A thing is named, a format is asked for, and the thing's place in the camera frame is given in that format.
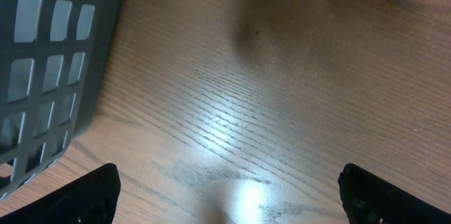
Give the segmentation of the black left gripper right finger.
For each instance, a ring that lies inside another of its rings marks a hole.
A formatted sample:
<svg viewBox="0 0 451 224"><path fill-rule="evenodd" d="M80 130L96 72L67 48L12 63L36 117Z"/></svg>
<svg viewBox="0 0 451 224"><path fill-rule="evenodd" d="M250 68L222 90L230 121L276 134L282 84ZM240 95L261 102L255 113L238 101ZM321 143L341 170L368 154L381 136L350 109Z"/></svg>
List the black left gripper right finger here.
<svg viewBox="0 0 451 224"><path fill-rule="evenodd" d="M353 163L345 165L338 184L342 207L351 224L450 222L449 213Z"/></svg>

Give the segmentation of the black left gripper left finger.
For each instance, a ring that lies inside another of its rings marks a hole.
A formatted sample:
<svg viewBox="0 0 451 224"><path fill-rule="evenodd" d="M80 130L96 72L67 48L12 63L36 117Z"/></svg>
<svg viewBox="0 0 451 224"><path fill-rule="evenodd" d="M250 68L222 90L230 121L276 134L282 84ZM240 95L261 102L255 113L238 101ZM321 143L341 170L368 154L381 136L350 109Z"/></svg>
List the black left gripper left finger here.
<svg viewBox="0 0 451 224"><path fill-rule="evenodd" d="M107 163L60 189L1 217L1 224L112 224L121 181L117 166Z"/></svg>

